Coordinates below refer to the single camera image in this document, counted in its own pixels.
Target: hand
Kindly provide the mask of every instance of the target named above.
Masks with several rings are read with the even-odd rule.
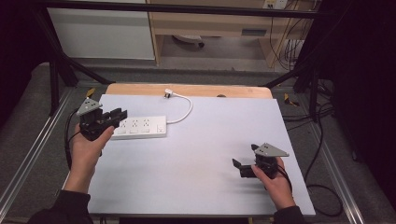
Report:
[[[79,126],[76,125],[75,133],[79,131]],[[94,141],[87,140],[81,133],[74,136],[71,152],[72,167],[64,185],[65,190],[88,193],[91,179],[95,173],[96,163],[113,131],[113,126],[107,128]]]
[[[276,160],[277,164],[285,169],[283,161],[279,157],[276,157]],[[274,179],[270,179],[264,171],[256,165],[251,165],[251,169],[270,193],[270,197],[277,210],[296,205],[291,195],[289,182],[282,174],[277,173]]]

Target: floor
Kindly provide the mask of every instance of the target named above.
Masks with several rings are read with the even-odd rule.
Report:
[[[171,36],[166,37],[163,59],[159,65],[153,62],[136,61],[82,61],[101,76],[122,82],[257,86],[283,75],[289,69],[285,64],[282,64],[284,66],[282,67],[280,63],[277,63],[274,68],[268,68],[259,43],[254,38],[204,37],[204,41],[205,46],[201,49],[195,45],[181,43]],[[0,129],[0,153],[2,155],[0,191],[2,193],[7,191],[12,177],[18,172],[20,164],[49,118],[48,73],[46,65],[37,67],[26,93],[15,108],[15,113]],[[81,79],[79,88],[70,90],[61,86],[61,90],[71,91],[72,98],[75,99],[84,97],[90,85],[98,86],[90,78],[82,74],[78,76]],[[304,107],[306,94],[293,92],[294,81],[295,79],[291,78],[272,89],[283,116],[301,117],[306,114]],[[322,85],[330,89],[331,83],[324,82]],[[99,97],[105,89],[106,87],[98,86],[95,97]],[[291,103],[285,103],[285,93],[289,95]],[[319,96],[318,102],[323,105],[328,102],[327,98],[328,96]],[[79,100],[73,100],[69,102],[68,107],[78,104]],[[7,218],[3,223],[15,223],[11,222],[11,220],[16,220],[15,218],[18,218],[19,223],[23,223],[34,211],[40,207],[48,207],[53,202],[56,189],[62,186],[67,175],[64,154],[62,148],[59,147],[62,144],[67,114],[68,112],[64,111],[59,123],[51,130],[51,137],[46,140],[41,148],[40,156],[30,167],[30,174],[26,176],[19,193],[12,199],[14,203],[8,208]],[[307,121],[309,120],[285,123],[303,173],[313,160],[318,147],[318,125],[314,122],[306,123]],[[352,151],[337,122],[336,115],[330,114],[323,118],[322,124],[324,146],[331,152],[335,164],[346,181],[353,203],[359,208],[362,220],[351,220],[348,216],[350,211],[347,210],[338,217],[327,217],[318,213],[315,217],[308,217],[307,220],[312,223],[396,223],[395,211],[375,183],[368,168],[364,163],[353,161]],[[325,150],[319,153],[307,184],[321,184],[330,189],[336,189],[334,186],[337,182],[332,177],[332,167],[329,167],[326,155]],[[311,189],[310,193],[311,200],[318,209],[326,213],[335,213],[340,208],[337,198],[329,191]],[[268,218],[254,218],[254,223],[257,224],[267,222]]]

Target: white tabletop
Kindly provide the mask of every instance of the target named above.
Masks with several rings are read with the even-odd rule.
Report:
[[[257,178],[241,178],[232,158],[254,163],[251,144],[269,143],[283,158],[293,197],[315,214],[276,100],[190,97],[191,114],[169,124],[165,138],[109,141],[89,193],[92,214],[145,217],[255,217],[275,207]],[[121,107],[129,117],[181,118],[185,99],[103,95],[105,112]]]

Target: sleeve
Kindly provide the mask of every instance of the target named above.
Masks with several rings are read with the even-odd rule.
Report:
[[[88,213],[89,194],[62,190],[51,209],[34,214],[28,224],[92,224]]]
[[[303,214],[299,206],[280,209],[274,214],[275,224],[305,224]]]

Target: white power strip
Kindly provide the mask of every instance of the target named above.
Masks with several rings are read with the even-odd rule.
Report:
[[[166,137],[166,116],[127,118],[114,130],[112,140]]]

